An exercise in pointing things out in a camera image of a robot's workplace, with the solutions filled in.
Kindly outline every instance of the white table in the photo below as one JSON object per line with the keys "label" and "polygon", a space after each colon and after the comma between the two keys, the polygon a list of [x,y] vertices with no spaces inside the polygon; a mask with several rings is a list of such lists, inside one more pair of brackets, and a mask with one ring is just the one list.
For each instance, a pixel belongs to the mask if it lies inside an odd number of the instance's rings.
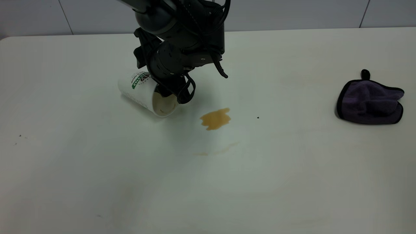
{"label": "white table", "polygon": [[[0,233],[415,233],[415,42],[416,28],[228,32],[230,78],[192,71],[192,102],[159,119],[117,88],[132,34],[6,38]],[[405,90],[398,124],[335,117],[361,69]],[[201,125],[226,107],[228,125]]]}

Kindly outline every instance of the purple cloth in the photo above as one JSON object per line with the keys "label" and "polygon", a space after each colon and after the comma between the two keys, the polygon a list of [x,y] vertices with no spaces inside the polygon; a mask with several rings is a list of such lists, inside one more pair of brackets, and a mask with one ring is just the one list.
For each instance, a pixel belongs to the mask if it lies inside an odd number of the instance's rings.
{"label": "purple cloth", "polygon": [[337,113],[341,119],[361,124],[395,124],[403,115],[403,106],[397,101],[403,95],[399,88],[352,80],[339,95]]}

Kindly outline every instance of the paper cup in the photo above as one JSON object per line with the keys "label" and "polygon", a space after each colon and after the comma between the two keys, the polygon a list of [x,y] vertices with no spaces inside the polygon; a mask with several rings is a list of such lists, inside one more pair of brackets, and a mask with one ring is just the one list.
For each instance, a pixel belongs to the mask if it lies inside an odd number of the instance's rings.
{"label": "paper cup", "polygon": [[168,117],[179,105],[175,95],[162,97],[155,92],[157,83],[148,72],[131,72],[118,81],[120,92],[158,117]]}

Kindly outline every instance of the coffee spill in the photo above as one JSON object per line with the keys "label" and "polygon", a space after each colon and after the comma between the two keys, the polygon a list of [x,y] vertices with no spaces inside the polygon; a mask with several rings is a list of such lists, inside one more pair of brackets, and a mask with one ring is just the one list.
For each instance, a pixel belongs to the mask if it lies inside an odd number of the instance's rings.
{"label": "coffee spill", "polygon": [[202,153],[194,153],[195,156],[208,156],[208,153],[202,152]]}
{"label": "coffee spill", "polygon": [[219,151],[215,151],[214,155],[219,155],[219,154],[225,154],[226,152],[228,152],[230,150],[231,147],[238,145],[240,142],[234,142],[232,144],[229,144],[227,147],[225,147],[222,150]]}
{"label": "coffee spill", "polygon": [[226,114],[230,111],[229,108],[220,109],[203,115],[202,125],[208,126],[207,130],[216,130],[230,122],[231,118]]}
{"label": "coffee spill", "polygon": [[[227,153],[227,152],[230,150],[230,148],[231,148],[231,147],[236,146],[236,145],[238,145],[239,143],[240,143],[240,142],[234,142],[234,143],[231,143],[231,144],[229,144],[227,147],[223,148],[222,150],[215,151],[215,152],[213,152],[213,153],[211,153],[211,154],[212,154],[212,155],[220,155],[220,154],[225,154],[225,153]],[[194,153],[193,155],[195,155],[195,156],[208,156],[208,153],[206,153],[206,152],[202,152],[202,153]]]}

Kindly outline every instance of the gray wall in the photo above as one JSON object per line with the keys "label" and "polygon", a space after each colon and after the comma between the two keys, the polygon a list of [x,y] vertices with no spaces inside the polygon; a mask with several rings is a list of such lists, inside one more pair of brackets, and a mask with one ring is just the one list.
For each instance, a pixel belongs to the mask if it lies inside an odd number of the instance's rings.
{"label": "gray wall", "polygon": [[[225,22],[226,31],[360,26],[416,26],[416,0],[232,0]],[[137,27],[132,10],[116,0],[0,0],[0,38]]]}

